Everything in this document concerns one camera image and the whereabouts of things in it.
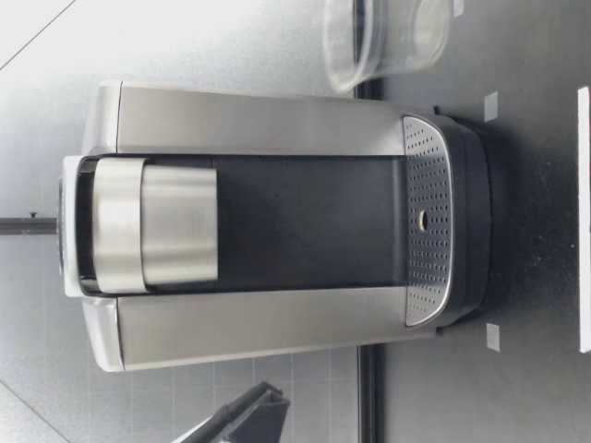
perforated drip tray grate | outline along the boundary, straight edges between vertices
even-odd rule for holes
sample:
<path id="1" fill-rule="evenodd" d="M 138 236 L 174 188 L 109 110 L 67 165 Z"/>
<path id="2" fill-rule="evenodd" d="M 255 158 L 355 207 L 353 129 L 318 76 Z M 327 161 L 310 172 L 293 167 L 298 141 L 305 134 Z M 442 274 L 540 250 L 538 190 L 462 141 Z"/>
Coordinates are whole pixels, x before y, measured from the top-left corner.
<path id="1" fill-rule="evenodd" d="M 404 118 L 408 210 L 406 325 L 433 319 L 449 297 L 452 276 L 452 168 L 440 132 Z"/>

metal rod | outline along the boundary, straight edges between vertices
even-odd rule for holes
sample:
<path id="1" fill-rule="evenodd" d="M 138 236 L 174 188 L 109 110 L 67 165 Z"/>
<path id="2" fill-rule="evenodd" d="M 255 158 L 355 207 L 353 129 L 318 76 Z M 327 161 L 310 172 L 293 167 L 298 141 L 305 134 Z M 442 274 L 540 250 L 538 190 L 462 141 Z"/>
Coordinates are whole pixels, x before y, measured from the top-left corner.
<path id="1" fill-rule="evenodd" d="M 57 233 L 54 218 L 0 218 L 0 235 L 53 235 Z"/>

white tile wall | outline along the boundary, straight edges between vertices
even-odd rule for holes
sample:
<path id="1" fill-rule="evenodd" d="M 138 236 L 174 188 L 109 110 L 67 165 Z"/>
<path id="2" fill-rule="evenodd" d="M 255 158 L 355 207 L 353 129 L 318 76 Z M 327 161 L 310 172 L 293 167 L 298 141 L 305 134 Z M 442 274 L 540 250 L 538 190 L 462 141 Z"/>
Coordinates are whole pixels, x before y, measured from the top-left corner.
<path id="1" fill-rule="evenodd" d="M 4 2 L 0 65 L 66 4 Z M 103 79 L 331 94 L 321 55 L 322 5 L 77 1 L 0 71 L 0 216 L 55 215 L 61 159 L 79 152 L 90 96 Z M 7 23 L 20 25 L 9 30 Z M 340 420 L 337 404 L 353 399 L 354 349 L 102 372 L 79 303 L 63 296 L 55 242 L 52 236 L 0 237 L 0 379 L 69 441 L 170 441 L 262 379 L 293 401 L 282 442 L 356 439 L 356 418 Z M 339 397 L 335 389 L 351 395 Z M 16 409 L 1 395 L 0 406 L 1 441 L 62 441 L 42 425 L 15 421 L 6 411 Z"/>
<path id="2" fill-rule="evenodd" d="M 65 297 L 56 289 L 60 277 L 55 248 L 51 236 L 0 237 L 0 284 L 8 282 L 14 290 L 0 291 L 0 378 L 70 441 L 170 441 L 261 380 L 273 383 L 292 401 L 283 443 L 355 438 L 354 348 L 103 372 L 90 352 L 78 301 L 66 299 L 63 304 Z M 30 263 L 37 257 L 47 261 L 34 268 Z M 19 292 L 19 281 L 28 292 Z M 16 337 L 26 328 L 6 321 L 22 313 L 23 305 L 38 313 L 39 319 L 29 326 L 39 326 L 39 342 Z M 26 326 L 30 317 L 22 321 Z M 7 409 L 0 408 L 0 426 L 13 435 L 18 429 L 14 423 L 6 425 Z"/>

white sticker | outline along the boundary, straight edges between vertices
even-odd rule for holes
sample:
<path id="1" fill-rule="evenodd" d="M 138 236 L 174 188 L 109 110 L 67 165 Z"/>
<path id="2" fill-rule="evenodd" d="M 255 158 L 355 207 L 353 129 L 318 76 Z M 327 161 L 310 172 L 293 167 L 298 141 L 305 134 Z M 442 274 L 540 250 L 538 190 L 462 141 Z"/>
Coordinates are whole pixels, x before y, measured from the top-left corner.
<path id="1" fill-rule="evenodd" d="M 487 348 L 493 351 L 501 351 L 501 328 L 499 325 L 487 323 Z"/>
<path id="2" fill-rule="evenodd" d="M 464 13 L 464 0 L 453 0 L 453 16 L 460 17 Z"/>
<path id="3" fill-rule="evenodd" d="M 577 94 L 579 114 L 579 350 L 591 351 L 591 178 L 589 88 Z"/>
<path id="4" fill-rule="evenodd" d="M 484 121 L 489 122 L 499 117 L 499 93 L 494 91 L 484 98 Z"/>

coffee machine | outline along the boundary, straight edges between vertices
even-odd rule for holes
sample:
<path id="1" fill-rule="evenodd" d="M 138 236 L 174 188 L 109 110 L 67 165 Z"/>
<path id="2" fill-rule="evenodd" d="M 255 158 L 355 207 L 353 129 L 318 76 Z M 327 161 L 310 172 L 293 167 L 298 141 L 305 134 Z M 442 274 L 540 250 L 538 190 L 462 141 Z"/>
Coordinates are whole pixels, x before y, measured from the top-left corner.
<path id="1" fill-rule="evenodd" d="M 478 137 L 390 102 L 106 82 L 60 192 L 106 371 L 429 337 L 488 278 Z"/>

